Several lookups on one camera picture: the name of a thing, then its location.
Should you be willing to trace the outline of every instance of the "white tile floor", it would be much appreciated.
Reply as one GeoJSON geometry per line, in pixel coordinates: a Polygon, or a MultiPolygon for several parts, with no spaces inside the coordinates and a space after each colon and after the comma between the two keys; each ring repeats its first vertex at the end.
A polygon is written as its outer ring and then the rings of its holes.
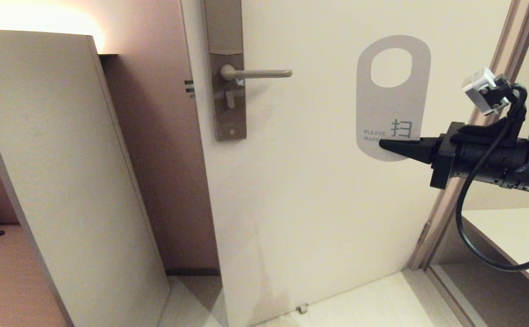
{"type": "MultiPolygon", "coordinates": [[[[218,277],[171,277],[159,327],[228,327],[218,277]]],[[[422,271],[379,279],[256,327],[461,327],[422,271]]]]}

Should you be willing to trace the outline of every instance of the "shelf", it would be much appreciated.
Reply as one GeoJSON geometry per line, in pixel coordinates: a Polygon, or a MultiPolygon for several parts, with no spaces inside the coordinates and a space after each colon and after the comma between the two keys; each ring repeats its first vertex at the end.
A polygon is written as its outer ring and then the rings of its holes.
{"type": "MultiPolygon", "coordinates": [[[[529,260],[529,208],[470,210],[462,215],[511,263],[529,260]]],[[[529,278],[529,270],[524,275],[529,278]]]]}
{"type": "Polygon", "coordinates": [[[101,61],[101,65],[103,66],[103,68],[105,67],[105,64],[107,64],[107,62],[113,58],[117,58],[119,57],[118,54],[100,54],[99,55],[99,60],[101,61]]]}

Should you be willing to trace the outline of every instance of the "chinese character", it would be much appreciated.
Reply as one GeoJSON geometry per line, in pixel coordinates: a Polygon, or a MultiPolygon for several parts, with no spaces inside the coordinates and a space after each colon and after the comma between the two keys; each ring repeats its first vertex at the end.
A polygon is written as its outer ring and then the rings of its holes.
{"type": "Polygon", "coordinates": [[[395,122],[391,123],[393,125],[393,128],[391,130],[393,130],[393,135],[392,136],[401,136],[401,137],[407,137],[407,138],[410,138],[410,134],[411,134],[411,122],[397,122],[397,119],[395,120],[395,122]],[[402,127],[398,127],[397,125],[402,125],[402,124],[405,124],[405,128],[402,128],[402,127]],[[407,134],[397,134],[397,131],[398,130],[407,130],[407,134]]]}

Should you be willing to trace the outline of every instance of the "door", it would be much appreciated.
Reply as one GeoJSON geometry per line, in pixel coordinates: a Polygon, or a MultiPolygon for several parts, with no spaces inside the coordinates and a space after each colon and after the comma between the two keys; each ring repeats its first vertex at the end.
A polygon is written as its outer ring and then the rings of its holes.
{"type": "MultiPolygon", "coordinates": [[[[357,146],[360,55],[391,35],[429,46],[421,133],[437,135],[468,120],[462,81],[490,64],[508,10],[503,0],[242,1],[244,67],[294,75],[246,80],[247,138],[218,141],[204,10],[183,1],[231,327],[403,269],[437,190],[423,164],[357,146]]],[[[379,54],[373,81],[403,82],[404,55],[379,54]]]]}

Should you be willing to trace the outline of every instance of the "cable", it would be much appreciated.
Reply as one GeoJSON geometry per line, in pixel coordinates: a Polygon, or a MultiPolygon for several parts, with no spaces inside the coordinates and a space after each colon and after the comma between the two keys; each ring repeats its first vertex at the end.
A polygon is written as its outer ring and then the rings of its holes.
{"type": "Polygon", "coordinates": [[[474,166],[474,169],[470,174],[468,174],[468,178],[466,178],[466,181],[464,182],[464,186],[462,186],[462,190],[460,191],[460,194],[458,196],[458,201],[456,202],[456,226],[458,227],[458,233],[460,234],[460,238],[462,238],[462,241],[464,241],[464,244],[472,251],[479,259],[484,261],[484,263],[488,264],[489,266],[502,270],[502,271],[508,271],[508,272],[516,272],[516,271],[523,271],[526,269],[529,269],[529,261],[527,263],[522,263],[520,265],[503,265],[502,263],[497,263],[487,257],[486,255],[482,254],[472,242],[468,239],[464,232],[464,226],[462,225],[462,207],[464,205],[464,199],[466,199],[466,193],[468,193],[468,189],[470,188],[470,185],[474,181],[474,177],[478,173],[478,170],[488,160],[490,155],[492,155],[492,152],[499,146],[501,141],[505,138],[507,135],[507,132],[513,125],[513,122],[515,121],[518,110],[522,108],[524,105],[524,102],[526,101],[526,89],[524,86],[520,84],[513,84],[513,89],[517,90],[519,93],[518,101],[516,103],[511,104],[511,109],[507,113],[507,121],[503,127],[503,129],[500,131],[497,138],[494,140],[494,142],[490,145],[486,153],[482,155],[480,160],[476,163],[474,166]]]}

